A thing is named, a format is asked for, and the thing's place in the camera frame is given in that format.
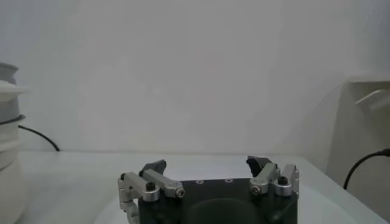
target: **screw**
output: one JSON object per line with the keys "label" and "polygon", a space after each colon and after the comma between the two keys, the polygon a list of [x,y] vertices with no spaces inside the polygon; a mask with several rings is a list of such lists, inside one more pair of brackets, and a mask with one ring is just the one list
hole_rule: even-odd
{"label": "screw", "polygon": [[154,190],[156,190],[156,184],[153,183],[153,182],[147,182],[145,184],[145,187],[146,187],[147,191],[154,191]]}
{"label": "screw", "polygon": [[184,195],[185,195],[185,191],[183,188],[179,187],[178,189],[176,189],[175,196],[177,198],[182,198],[182,197],[184,197]]}
{"label": "screw", "polygon": [[281,176],[278,178],[278,184],[279,185],[287,185],[288,184],[288,179],[287,177]]}
{"label": "screw", "polygon": [[259,195],[261,193],[261,190],[258,186],[252,186],[249,189],[253,195]]}

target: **gray wall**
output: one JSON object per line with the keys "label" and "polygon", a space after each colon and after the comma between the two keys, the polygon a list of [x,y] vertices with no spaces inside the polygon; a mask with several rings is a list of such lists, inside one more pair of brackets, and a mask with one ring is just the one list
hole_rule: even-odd
{"label": "gray wall", "polygon": [[370,34],[383,15],[352,0],[3,0],[0,61],[33,89],[25,124],[64,150],[287,153],[324,169],[340,83],[386,69]]}

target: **black knob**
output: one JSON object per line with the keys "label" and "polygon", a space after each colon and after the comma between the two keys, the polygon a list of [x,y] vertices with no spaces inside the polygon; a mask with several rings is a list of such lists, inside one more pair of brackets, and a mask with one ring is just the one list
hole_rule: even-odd
{"label": "black knob", "polygon": [[281,176],[278,178],[278,184],[280,185],[287,185],[288,184],[288,179],[287,177]]}
{"label": "black knob", "polygon": [[147,182],[145,186],[146,186],[146,190],[147,191],[154,191],[154,190],[156,190],[156,184],[153,183],[153,182]]}

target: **silver metal part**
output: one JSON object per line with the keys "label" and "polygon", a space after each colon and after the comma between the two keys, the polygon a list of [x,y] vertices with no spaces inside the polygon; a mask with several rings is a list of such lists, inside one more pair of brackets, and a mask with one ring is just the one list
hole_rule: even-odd
{"label": "silver metal part", "polygon": [[[156,186],[155,189],[148,191],[146,189],[146,183],[147,181],[137,174],[133,172],[126,173],[123,180],[118,181],[120,202],[126,202],[128,198],[133,200],[140,197],[142,197],[144,201],[157,201],[160,198],[159,186]],[[128,193],[127,198],[124,196],[124,192]]]}
{"label": "silver metal part", "polygon": [[126,203],[126,209],[123,210],[126,212],[127,220],[130,224],[140,224],[138,207],[133,201]]}
{"label": "silver metal part", "polygon": [[135,191],[133,187],[125,184],[125,181],[118,179],[118,190],[119,190],[119,206],[126,212],[127,219],[130,224],[140,224],[138,216],[138,207],[133,202],[133,199],[140,198],[140,194]]}
{"label": "silver metal part", "polygon": [[142,174],[142,177],[145,180],[153,182],[159,186],[167,197],[182,198],[185,195],[182,182],[171,180],[154,170],[145,170]]}
{"label": "silver metal part", "polygon": [[293,192],[299,194],[299,171],[295,165],[288,164],[283,169],[280,178],[285,178],[286,181],[281,181],[282,179],[274,181],[274,190],[275,194],[288,197]]}
{"label": "silver metal part", "polygon": [[256,185],[253,185],[249,188],[250,192],[254,195],[254,196],[257,196],[257,195],[260,195],[261,194],[261,189],[259,186],[256,186]]}
{"label": "silver metal part", "polygon": [[249,189],[252,194],[260,195],[268,193],[269,185],[277,178],[277,165],[267,163],[257,177],[249,180]]}

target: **black cable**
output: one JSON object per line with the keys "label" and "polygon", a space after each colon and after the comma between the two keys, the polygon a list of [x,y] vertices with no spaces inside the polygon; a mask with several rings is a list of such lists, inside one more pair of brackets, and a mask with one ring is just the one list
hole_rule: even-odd
{"label": "black cable", "polygon": [[375,157],[375,156],[387,156],[389,157],[390,156],[390,149],[384,149],[384,150],[381,150],[379,152],[374,152],[374,153],[371,153],[371,154],[368,154],[366,155],[365,157],[359,159],[359,161],[357,161],[353,166],[352,168],[349,170],[349,173],[347,175],[347,178],[344,182],[344,189],[347,190],[348,188],[348,183],[349,183],[349,180],[351,179],[351,176],[353,174],[353,172],[356,170],[356,168],[358,168],[358,166],[360,164],[362,164],[365,160],[369,159],[369,158],[372,158],[372,157]]}
{"label": "black cable", "polygon": [[34,129],[31,129],[31,128],[27,128],[27,127],[25,127],[25,126],[22,126],[22,125],[18,125],[18,127],[19,127],[20,129],[24,129],[24,130],[27,130],[27,131],[31,131],[32,133],[35,133],[35,134],[41,136],[42,138],[44,138],[45,140],[47,140],[51,145],[53,145],[55,151],[57,151],[57,152],[61,151],[60,148],[57,146],[57,144],[54,143],[54,141],[52,141],[51,139],[49,139],[49,138],[48,138],[47,136],[45,136],[44,134],[42,134],[42,133],[40,133],[40,132],[38,132],[38,131],[35,131]]}

